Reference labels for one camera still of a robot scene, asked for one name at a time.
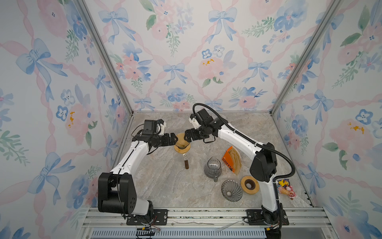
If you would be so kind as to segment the clear glass server wooden handle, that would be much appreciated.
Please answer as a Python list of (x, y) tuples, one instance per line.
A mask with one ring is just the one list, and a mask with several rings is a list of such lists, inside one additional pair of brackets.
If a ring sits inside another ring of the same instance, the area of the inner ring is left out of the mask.
[(182, 157), (183, 157), (183, 160), (184, 160), (184, 166), (185, 166), (185, 169), (189, 169), (189, 158), (188, 158), (188, 155), (186, 153), (182, 153)]

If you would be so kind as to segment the grey glass dripper cone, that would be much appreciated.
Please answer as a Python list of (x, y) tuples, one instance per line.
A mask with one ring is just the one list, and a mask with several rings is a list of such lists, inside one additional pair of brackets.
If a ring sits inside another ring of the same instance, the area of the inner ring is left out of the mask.
[(221, 193), (229, 202), (238, 202), (243, 196), (241, 186), (234, 180), (225, 180), (221, 185)]

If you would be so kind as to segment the green glass dripper cone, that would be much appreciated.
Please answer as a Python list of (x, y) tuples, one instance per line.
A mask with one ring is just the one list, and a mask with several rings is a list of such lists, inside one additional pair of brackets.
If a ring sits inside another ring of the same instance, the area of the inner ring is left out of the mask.
[(178, 149), (180, 150), (183, 150), (183, 149), (186, 149), (188, 146), (190, 146), (190, 144), (187, 144), (187, 145), (175, 145)]

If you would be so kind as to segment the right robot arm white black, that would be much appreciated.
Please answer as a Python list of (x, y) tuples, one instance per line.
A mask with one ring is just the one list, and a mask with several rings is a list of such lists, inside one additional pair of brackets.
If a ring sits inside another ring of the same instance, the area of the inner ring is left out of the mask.
[[(277, 180), (295, 175), (296, 167), (293, 161), (283, 153), (275, 150), (271, 143), (256, 141), (232, 126), (212, 107), (196, 103), (189, 118), (192, 129), (185, 131), (187, 142), (203, 140), (206, 143), (211, 135), (230, 143), (245, 153), (251, 160), (250, 174), (260, 186), (262, 195), (262, 221), (272, 230), (280, 230), (283, 223), (283, 209), (279, 200)], [(288, 174), (277, 175), (277, 156), (283, 158), (290, 166)]]

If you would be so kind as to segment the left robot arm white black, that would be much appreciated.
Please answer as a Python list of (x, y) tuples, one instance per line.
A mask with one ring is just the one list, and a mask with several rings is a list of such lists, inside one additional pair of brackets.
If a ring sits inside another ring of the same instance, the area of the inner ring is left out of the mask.
[(133, 175), (143, 158), (152, 148), (173, 146), (178, 141), (174, 133), (165, 133), (166, 123), (162, 119), (145, 120), (143, 129), (132, 137), (128, 152), (111, 172), (98, 178), (98, 210), (122, 216), (154, 217), (152, 202), (138, 198)]

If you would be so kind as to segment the orange coffee filter pack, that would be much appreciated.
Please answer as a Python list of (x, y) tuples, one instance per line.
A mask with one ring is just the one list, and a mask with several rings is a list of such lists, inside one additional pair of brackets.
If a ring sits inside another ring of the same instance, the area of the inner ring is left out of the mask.
[(241, 155), (240, 152), (234, 146), (231, 146), (225, 152), (222, 161), (234, 174), (239, 174), (242, 168)]

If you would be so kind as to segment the grey glass carafe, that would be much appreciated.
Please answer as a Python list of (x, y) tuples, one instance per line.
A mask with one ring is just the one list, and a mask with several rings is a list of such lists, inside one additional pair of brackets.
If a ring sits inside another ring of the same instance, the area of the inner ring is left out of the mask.
[(221, 162), (216, 157), (211, 157), (204, 167), (205, 175), (208, 178), (213, 179), (214, 182), (218, 182), (221, 172)]

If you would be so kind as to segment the small colourful doll toy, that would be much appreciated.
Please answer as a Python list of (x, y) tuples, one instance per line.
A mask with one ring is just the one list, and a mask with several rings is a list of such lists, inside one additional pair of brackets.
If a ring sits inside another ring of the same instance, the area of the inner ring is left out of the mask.
[(289, 179), (278, 180), (277, 189), (279, 194), (287, 195), (291, 200), (293, 200), (296, 197), (295, 191)]

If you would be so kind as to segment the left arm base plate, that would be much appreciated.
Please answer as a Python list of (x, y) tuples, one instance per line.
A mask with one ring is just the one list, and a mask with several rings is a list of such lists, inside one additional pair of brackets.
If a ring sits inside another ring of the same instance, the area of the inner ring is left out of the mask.
[(146, 215), (129, 215), (126, 224), (128, 226), (165, 226), (168, 221), (167, 209), (149, 209)]

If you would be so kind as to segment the aluminium mounting rail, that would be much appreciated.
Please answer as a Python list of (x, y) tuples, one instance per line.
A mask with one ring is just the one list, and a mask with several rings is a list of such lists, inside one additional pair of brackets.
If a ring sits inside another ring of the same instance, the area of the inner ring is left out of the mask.
[(242, 208), (172, 208), (165, 226), (128, 226), (122, 217), (89, 210), (79, 239), (338, 239), (323, 208), (286, 208), (280, 232), (245, 223)]

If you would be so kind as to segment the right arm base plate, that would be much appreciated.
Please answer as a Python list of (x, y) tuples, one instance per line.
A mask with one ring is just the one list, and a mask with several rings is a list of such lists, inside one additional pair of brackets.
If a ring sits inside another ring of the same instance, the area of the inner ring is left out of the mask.
[(269, 213), (268, 211), (263, 212), (262, 209), (248, 209), (246, 210), (246, 216), (243, 220), (251, 226), (275, 227), (280, 221), (283, 226), (289, 225), (289, 220), (284, 209), (281, 209), (281, 214), (279, 210)]

